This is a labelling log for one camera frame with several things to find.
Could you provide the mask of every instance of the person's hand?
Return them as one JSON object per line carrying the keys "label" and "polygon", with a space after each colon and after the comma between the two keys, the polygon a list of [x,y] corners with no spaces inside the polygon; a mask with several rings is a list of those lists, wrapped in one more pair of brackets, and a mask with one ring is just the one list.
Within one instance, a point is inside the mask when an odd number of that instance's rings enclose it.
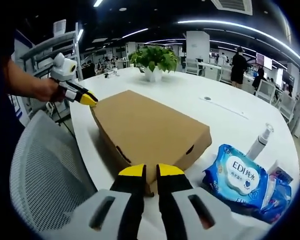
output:
{"label": "person's hand", "polygon": [[35,82],[34,97],[42,102],[62,102],[65,93],[54,80],[44,78]]}

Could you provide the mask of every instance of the cable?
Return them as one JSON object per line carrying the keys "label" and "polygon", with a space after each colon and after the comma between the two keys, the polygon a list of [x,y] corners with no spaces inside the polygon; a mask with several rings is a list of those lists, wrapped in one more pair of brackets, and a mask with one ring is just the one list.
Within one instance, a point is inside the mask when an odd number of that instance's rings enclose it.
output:
{"label": "cable", "polygon": [[[55,108],[55,110],[56,110],[56,113],[58,114],[58,116],[59,116],[59,119],[61,120],[61,116],[60,116],[60,113],[59,113],[59,111],[58,111],[58,109],[57,109],[57,106],[56,106],[56,104],[53,102],[52,103],[53,104],[53,106],[54,106],[54,108]],[[72,137],[75,139],[76,137],[75,137],[75,135],[72,133],[72,131],[70,130],[70,128],[67,126],[67,124],[63,121],[62,122],[63,124],[64,124],[64,126],[66,127],[66,129],[68,129],[68,131],[69,131],[69,133],[72,135]]]}

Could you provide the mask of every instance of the blue package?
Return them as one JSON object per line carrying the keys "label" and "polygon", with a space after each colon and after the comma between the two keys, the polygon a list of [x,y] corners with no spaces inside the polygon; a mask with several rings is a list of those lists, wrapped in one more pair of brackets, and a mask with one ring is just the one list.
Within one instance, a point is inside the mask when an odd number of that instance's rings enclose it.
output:
{"label": "blue package", "polygon": [[287,210],[291,202],[291,187],[284,181],[270,176],[275,181],[273,194],[268,204],[261,210],[255,211],[252,216],[264,222],[272,224],[276,222]]}
{"label": "blue package", "polygon": [[216,160],[205,173],[202,183],[220,200],[261,209],[268,174],[242,152],[230,145],[221,145]]}

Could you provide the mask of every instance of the ceiling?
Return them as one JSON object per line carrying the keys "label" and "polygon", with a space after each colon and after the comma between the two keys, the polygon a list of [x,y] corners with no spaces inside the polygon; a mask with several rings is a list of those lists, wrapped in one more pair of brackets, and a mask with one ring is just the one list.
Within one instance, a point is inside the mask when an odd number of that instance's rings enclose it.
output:
{"label": "ceiling", "polygon": [[[177,24],[178,21],[184,20],[220,20],[249,26],[292,46],[291,48],[300,55],[300,19],[287,17],[287,24],[284,15],[269,0],[252,0],[253,15],[218,10],[211,0],[187,0],[181,4],[183,1],[176,0],[103,0],[99,7],[93,7],[96,0],[45,0],[37,1],[37,4],[34,2],[36,1],[30,1],[32,11],[25,12],[17,25],[34,44],[51,38],[53,22],[66,19],[67,31],[75,29],[75,22],[79,23],[80,29],[84,29],[79,42],[81,53],[90,48],[97,50],[105,44],[114,47],[123,46],[125,42],[130,41],[143,43],[182,39],[187,31],[205,31],[211,40],[241,45],[277,61],[295,61],[295,64],[300,66],[300,60],[285,47],[248,29],[216,23]],[[291,4],[280,3],[280,7],[286,16],[294,13]],[[145,28],[148,30],[120,39]],[[234,49],[234,46],[230,45],[217,45]]]}

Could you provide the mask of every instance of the woman in black dress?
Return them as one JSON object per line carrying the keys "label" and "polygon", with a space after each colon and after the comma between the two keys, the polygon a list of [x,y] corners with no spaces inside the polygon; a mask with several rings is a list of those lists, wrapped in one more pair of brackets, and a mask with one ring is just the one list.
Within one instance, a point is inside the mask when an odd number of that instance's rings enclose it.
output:
{"label": "woman in black dress", "polygon": [[244,72],[248,68],[247,60],[243,56],[242,47],[238,47],[236,54],[232,59],[231,84],[232,86],[241,89],[244,81]]}

